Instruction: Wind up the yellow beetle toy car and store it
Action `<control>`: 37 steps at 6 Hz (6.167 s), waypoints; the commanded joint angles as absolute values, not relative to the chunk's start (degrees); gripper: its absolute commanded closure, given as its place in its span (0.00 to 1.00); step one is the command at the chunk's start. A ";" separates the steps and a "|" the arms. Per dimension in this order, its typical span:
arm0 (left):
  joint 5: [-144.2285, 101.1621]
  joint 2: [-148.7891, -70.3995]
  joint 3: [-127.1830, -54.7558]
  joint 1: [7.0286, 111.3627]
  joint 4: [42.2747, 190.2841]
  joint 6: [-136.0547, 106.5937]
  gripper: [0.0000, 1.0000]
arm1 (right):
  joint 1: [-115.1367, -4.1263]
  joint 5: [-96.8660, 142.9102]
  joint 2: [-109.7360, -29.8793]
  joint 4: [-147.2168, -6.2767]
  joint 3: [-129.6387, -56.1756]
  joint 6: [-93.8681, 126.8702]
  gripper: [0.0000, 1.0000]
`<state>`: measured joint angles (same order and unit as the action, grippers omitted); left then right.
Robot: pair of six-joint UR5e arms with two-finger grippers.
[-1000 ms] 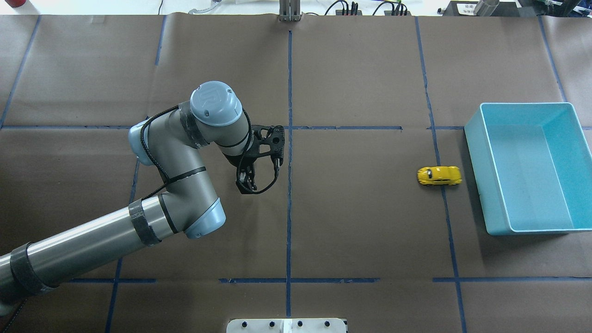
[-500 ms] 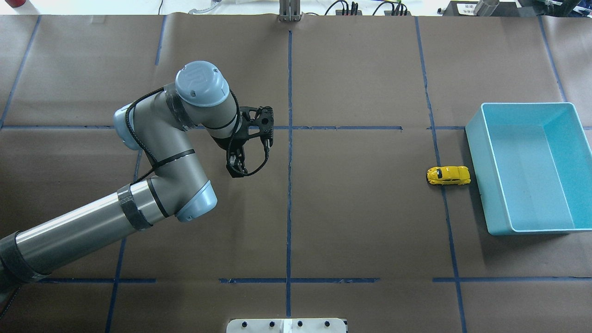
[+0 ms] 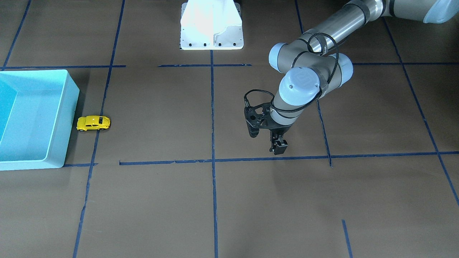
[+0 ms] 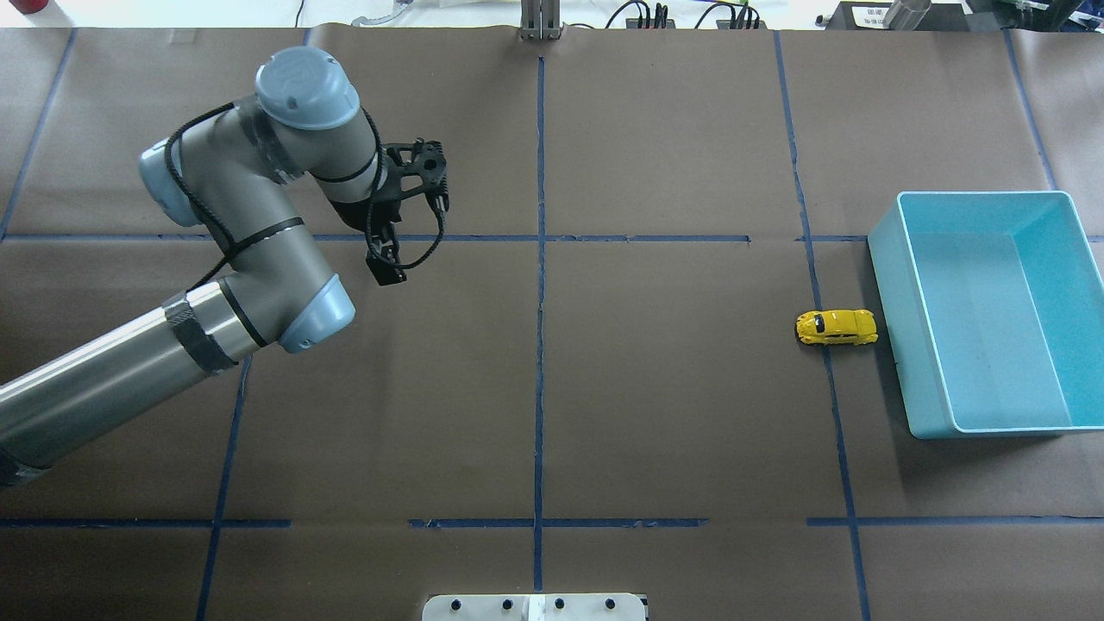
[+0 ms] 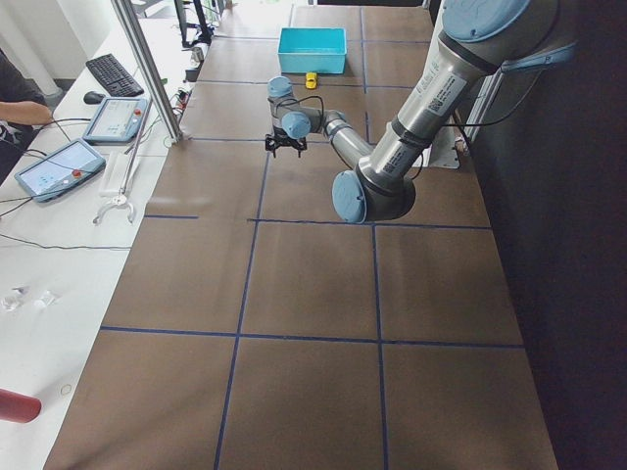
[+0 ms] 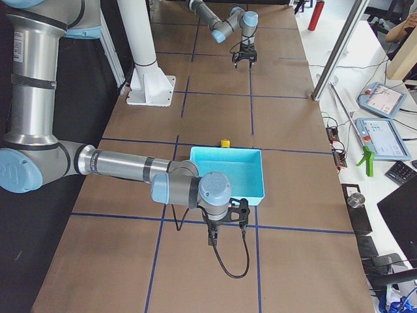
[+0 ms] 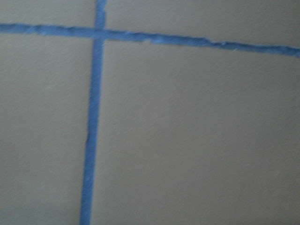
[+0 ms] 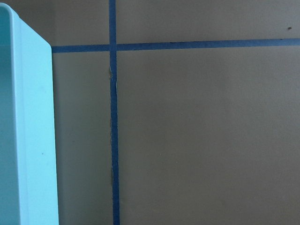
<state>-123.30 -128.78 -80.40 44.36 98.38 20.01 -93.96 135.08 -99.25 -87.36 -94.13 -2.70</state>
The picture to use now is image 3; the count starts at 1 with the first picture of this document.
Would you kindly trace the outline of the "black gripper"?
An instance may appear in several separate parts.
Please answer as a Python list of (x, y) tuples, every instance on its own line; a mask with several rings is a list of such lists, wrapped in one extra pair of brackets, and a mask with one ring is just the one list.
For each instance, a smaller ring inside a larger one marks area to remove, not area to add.
[(287, 141), (284, 140), (284, 134), (291, 128), (292, 125), (275, 124), (270, 126), (269, 131), (271, 135), (270, 152), (274, 155), (284, 154), (288, 147)]

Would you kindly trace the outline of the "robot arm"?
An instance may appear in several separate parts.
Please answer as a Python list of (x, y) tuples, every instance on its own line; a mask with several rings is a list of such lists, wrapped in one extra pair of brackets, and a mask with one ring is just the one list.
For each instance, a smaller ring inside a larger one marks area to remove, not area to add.
[(269, 64), (284, 77), (268, 109), (280, 125), (271, 130), (272, 152), (285, 152), (283, 135), (307, 106), (352, 77), (354, 67), (339, 53), (339, 42), (382, 16), (441, 24), (457, 12), (457, 0), (351, 0), (290, 44), (273, 46)]

